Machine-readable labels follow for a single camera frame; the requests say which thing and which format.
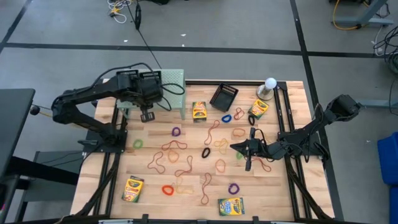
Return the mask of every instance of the white ball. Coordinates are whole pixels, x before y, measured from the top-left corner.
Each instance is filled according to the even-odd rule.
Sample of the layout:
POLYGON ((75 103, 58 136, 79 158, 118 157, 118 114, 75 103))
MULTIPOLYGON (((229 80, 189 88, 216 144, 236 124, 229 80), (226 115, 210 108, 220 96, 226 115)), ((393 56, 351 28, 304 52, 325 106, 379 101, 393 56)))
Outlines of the white ball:
POLYGON ((267 90, 271 90, 276 87, 276 80, 275 78, 267 78, 266 79, 266 88, 267 90))

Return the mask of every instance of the black rubber band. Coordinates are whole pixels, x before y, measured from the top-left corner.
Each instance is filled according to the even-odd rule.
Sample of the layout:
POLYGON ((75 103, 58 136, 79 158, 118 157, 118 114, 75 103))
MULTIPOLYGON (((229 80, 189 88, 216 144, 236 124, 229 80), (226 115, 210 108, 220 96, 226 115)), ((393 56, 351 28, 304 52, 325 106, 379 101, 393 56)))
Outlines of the black rubber band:
POLYGON ((210 155, 210 148, 206 147, 203 152, 201 152, 201 157, 202 158, 207 158, 210 155))
POLYGON ((253 116, 253 115, 249 115, 248 120, 249 120, 249 124, 250 124, 251 126, 254 126, 254 123, 255 123, 254 116, 253 116))

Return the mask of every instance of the cable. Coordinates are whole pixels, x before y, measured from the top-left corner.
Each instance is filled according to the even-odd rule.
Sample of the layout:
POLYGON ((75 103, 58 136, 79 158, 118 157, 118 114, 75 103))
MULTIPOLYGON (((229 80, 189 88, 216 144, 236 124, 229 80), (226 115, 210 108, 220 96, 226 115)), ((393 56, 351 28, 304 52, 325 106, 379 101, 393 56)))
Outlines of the cable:
MULTIPOLYGON (((169 93, 171 93, 171 94, 174 94, 174 95, 182 95, 182 94, 185 93, 184 88, 183 88, 182 86, 180 86, 179 84, 176 84, 176 83, 161 84, 160 87, 161 87, 162 89, 164 89, 165 91, 167 91, 167 92, 169 92, 169 93), (181 89, 182 89, 182 93, 176 93, 176 92, 174 92, 174 91, 171 91, 171 90, 169 90, 169 89, 164 88, 164 86, 169 86, 169 85, 173 85, 173 86, 177 86, 177 87, 181 88, 181 89)), ((162 98, 166 101, 166 103, 168 104, 169 108, 167 109, 166 107, 160 105, 159 103, 156 103, 157 106, 159 106, 159 107, 165 109, 166 111, 171 111, 171 110, 172 110, 172 106, 170 105, 169 101, 168 101, 164 96, 162 96, 162 98)))
POLYGON ((335 5, 335 9, 333 10, 333 25, 335 25, 335 27, 336 27, 337 29, 339 29, 339 30, 355 30, 355 29, 359 29, 360 27, 358 27, 358 26, 342 28, 342 27, 339 27, 339 26, 336 24, 336 21, 335 21, 335 14, 336 14, 336 9, 337 9, 337 6, 338 6, 338 3, 339 3, 339 2, 340 2, 340 0, 337 0, 336 5, 335 5))
POLYGON ((376 42, 373 49, 377 50, 380 47, 384 47, 384 62, 388 68, 395 74, 398 74, 398 45, 390 44, 390 41, 398 36, 398 26, 391 29, 384 39, 380 42, 376 42), (387 49, 392 47, 393 50, 387 53, 387 49))
POLYGON ((53 159, 53 160, 50 160, 50 161, 41 162, 40 164, 46 164, 46 163, 49 163, 49 162, 57 161, 57 160, 60 160, 60 159, 65 158, 65 157, 67 157, 67 156, 74 155, 74 154, 78 154, 78 153, 81 153, 81 152, 69 153, 69 154, 66 154, 66 155, 64 155, 64 156, 62 156, 62 157, 59 157, 59 158, 57 158, 57 159, 53 159))
POLYGON ((171 111, 171 110, 172 110, 172 106, 170 105, 169 101, 168 101, 166 98, 164 98, 164 96, 162 96, 162 98, 163 98, 163 100, 166 101, 166 103, 168 104, 169 108, 167 109, 166 107, 160 105, 159 103, 156 103, 157 106, 159 106, 159 107, 161 107, 161 108, 163 108, 163 109, 165 109, 165 110, 167 110, 167 111, 171 111))
POLYGON ((181 85, 176 84, 176 83, 161 84, 160 87, 162 87, 162 89, 164 89, 165 91, 167 91, 167 92, 169 92, 169 93, 171 93, 171 94, 174 94, 174 95, 183 95, 183 94, 185 93, 184 87, 182 87, 181 85), (171 90, 169 90, 169 89, 164 88, 165 86, 169 86, 169 85, 170 85, 170 86, 177 86, 177 87, 179 87, 179 88, 182 90, 182 93, 176 93, 176 92, 174 92, 174 91, 171 91, 171 90))
POLYGON ((123 9, 124 6, 129 6, 129 5, 131 5, 131 3, 132 3, 131 0, 126 0, 126 1, 125 1, 126 4, 123 3, 123 1, 124 1, 124 0, 118 0, 118 1, 115 1, 115 2, 109 2, 109 0, 107 0, 107 2, 108 2, 108 7, 109 7, 109 9, 111 10, 110 16, 113 17, 113 19, 114 19, 117 23, 120 23, 120 24, 123 24, 123 23, 125 23, 125 22, 127 21, 127 17, 126 17, 125 15, 119 13, 120 10, 123 9), (122 21, 122 22, 119 21, 119 20, 116 18, 116 16, 122 16, 122 17, 124 18, 124 21, 122 21))
MULTIPOLYGON (((102 145, 103 145, 103 143, 97 145, 91 152, 89 152, 89 153, 86 155, 86 157, 83 158, 83 160, 82 160, 82 162, 81 162, 81 164, 80 164, 80 167, 79 167, 79 173, 80 173, 80 171, 81 171, 81 167, 83 166, 83 163, 84 163, 85 160, 88 158, 88 156, 90 156, 91 153, 96 152, 102 145)), ((79 161, 80 159, 81 159, 81 158, 79 158, 79 159, 74 159, 74 160, 71 160, 71 161, 62 162, 62 163, 59 163, 59 164, 52 165, 52 166, 50 166, 50 167, 55 167, 55 166, 59 166, 59 165, 63 165, 63 164, 68 164, 68 163, 70 163, 70 162, 79 161)))
MULTIPOLYGON (((371 0, 369 0, 368 2, 364 1, 363 4, 366 7, 369 7, 372 4, 372 1, 371 0)), ((386 15, 381 15, 381 8, 379 10, 379 13, 376 13, 376 15, 378 17, 380 17, 381 19, 386 18, 387 16, 390 16, 390 14, 391 14, 390 13, 390 7, 389 7, 388 3, 385 3, 384 5, 386 6, 386 15)))
MULTIPOLYGON (((130 16, 131 16, 132 21, 133 21, 134 23, 136 23, 136 20, 135 20, 134 17, 132 16, 132 13, 131 13, 131 10, 130 10, 130 5, 127 5, 127 8, 129 9, 129 12, 130 12, 130 16)), ((137 30, 138 30, 138 33, 139 33, 139 35, 141 36, 142 40, 144 41, 145 45, 147 46, 148 50, 150 51, 150 53, 151 53, 152 56, 154 57, 154 59, 155 59, 157 65, 159 66, 160 69, 162 69, 162 67, 160 66, 160 63, 157 61, 157 59, 156 59, 154 53, 152 52, 152 50, 151 50, 150 47, 148 46, 147 42, 145 41, 144 36, 141 34, 141 31, 140 31, 139 29, 137 29, 137 30)))
POLYGON ((390 94, 389 94, 389 97, 388 97, 388 108, 389 108, 389 111, 390 111, 391 114, 398 116, 398 114, 392 112, 392 109, 391 109, 391 92, 392 92, 392 87, 394 86, 394 83, 396 82, 396 80, 397 80, 397 78, 394 78, 394 80, 391 83, 390 94))
POLYGON ((53 109, 54 104, 55 104, 60 98, 62 98, 62 97, 65 97, 65 96, 72 96, 72 95, 76 95, 76 94, 79 94, 79 93, 84 93, 84 92, 86 92, 86 91, 88 91, 88 90, 94 88, 94 86, 97 84, 97 82, 98 82, 104 75, 106 75, 108 72, 111 72, 111 71, 113 71, 113 70, 131 68, 131 67, 135 67, 135 66, 138 66, 138 65, 144 65, 145 67, 147 67, 147 68, 150 70, 150 72, 153 74, 153 76, 155 75, 153 69, 152 69, 148 64, 146 64, 146 63, 144 63, 144 62, 139 62, 139 63, 135 63, 135 64, 132 64, 132 65, 127 65, 127 66, 122 66, 122 67, 110 68, 110 69, 108 69, 107 71, 103 72, 101 75, 99 75, 99 76, 95 79, 95 81, 93 82, 93 84, 91 84, 89 87, 87 87, 87 88, 82 88, 82 89, 79 89, 79 90, 73 90, 73 91, 71 91, 71 92, 69 92, 69 93, 65 93, 65 94, 62 94, 62 95, 60 95, 60 96, 57 96, 57 97, 53 100, 53 102, 52 102, 52 104, 51 104, 51 109, 53 109))

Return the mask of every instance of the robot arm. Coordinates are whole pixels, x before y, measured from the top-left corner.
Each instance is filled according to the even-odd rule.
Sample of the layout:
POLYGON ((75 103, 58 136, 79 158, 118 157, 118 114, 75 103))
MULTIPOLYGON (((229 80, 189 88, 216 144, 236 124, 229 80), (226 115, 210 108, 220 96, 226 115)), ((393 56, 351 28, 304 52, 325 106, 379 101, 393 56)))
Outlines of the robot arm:
POLYGON ((163 97, 159 78, 140 77, 137 70, 123 71, 110 78, 106 83, 77 90, 67 90, 58 96, 51 107, 53 120, 62 124, 75 123, 83 128, 98 133, 106 143, 114 144, 118 140, 118 130, 111 123, 102 123, 83 114, 76 107, 79 104, 115 97, 121 101, 129 101, 140 107, 141 121, 148 122, 155 119, 153 112, 148 109, 153 103, 160 102, 163 97))

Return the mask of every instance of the gray floor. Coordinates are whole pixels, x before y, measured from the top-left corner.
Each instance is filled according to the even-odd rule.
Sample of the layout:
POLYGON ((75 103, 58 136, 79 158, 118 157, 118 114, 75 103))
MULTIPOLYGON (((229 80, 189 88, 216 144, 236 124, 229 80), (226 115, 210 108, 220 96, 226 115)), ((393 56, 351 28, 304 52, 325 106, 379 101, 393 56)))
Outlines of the gray floor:
MULTIPOLYGON (((0 39, 25 0, 0 0, 0 39)), ((308 51, 372 53, 378 27, 336 30, 331 24, 334 5, 327 0, 296 0, 308 51)), ((300 50, 289 0, 171 0, 166 6, 142 2, 142 34, 151 46, 229 47, 300 50)), ((106 1, 33 0, 8 42, 31 44, 144 46, 127 20, 117 24, 106 15, 106 1)), ((338 15, 358 14, 363 5, 341 4, 338 15)), ((398 22, 398 4, 390 2, 398 22)), ((386 27, 380 39, 391 27, 386 27)), ((163 68, 181 68, 186 78, 302 80, 310 93, 301 56, 154 52, 163 68)), ((35 88, 34 102, 50 106, 63 90, 89 85, 110 67, 146 62, 157 68, 146 51, 22 49, 6 47, 0 54, 0 88, 35 88)), ((381 59, 310 57, 320 103, 325 107, 341 93, 356 99, 388 99, 392 75, 381 59)), ((90 105, 80 108, 93 114, 90 105)), ((381 179, 377 140, 396 131, 398 118, 388 110, 365 109, 349 123, 327 127, 345 220, 389 223, 388 186, 381 179)), ((85 131, 29 116, 15 155, 33 159, 35 151, 81 149, 85 131)), ((14 219, 22 192, 14 200, 8 221, 14 219)), ((29 204, 25 220, 62 217, 71 201, 29 204)))

